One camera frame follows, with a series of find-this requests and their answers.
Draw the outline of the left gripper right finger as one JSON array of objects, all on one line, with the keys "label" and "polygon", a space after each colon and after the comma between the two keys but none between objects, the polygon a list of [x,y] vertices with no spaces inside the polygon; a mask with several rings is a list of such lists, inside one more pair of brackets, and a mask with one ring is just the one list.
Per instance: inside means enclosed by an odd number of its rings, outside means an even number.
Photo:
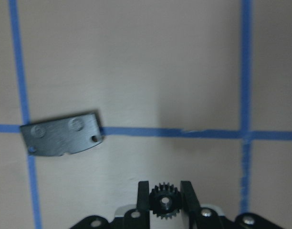
[{"label": "left gripper right finger", "polygon": [[182,196],[181,215],[186,229],[197,229],[197,214],[201,208],[200,202],[190,181],[180,182]]}]

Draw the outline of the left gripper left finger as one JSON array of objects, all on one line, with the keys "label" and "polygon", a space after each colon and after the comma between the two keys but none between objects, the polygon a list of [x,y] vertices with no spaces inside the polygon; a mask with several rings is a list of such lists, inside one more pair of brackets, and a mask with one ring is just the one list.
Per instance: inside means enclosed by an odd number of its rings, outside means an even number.
[{"label": "left gripper left finger", "polygon": [[138,193],[137,193],[137,203],[136,208],[139,211],[142,211],[144,214],[145,226],[143,229],[150,228],[150,201],[149,201],[149,182],[148,181],[139,181],[138,182]]}]

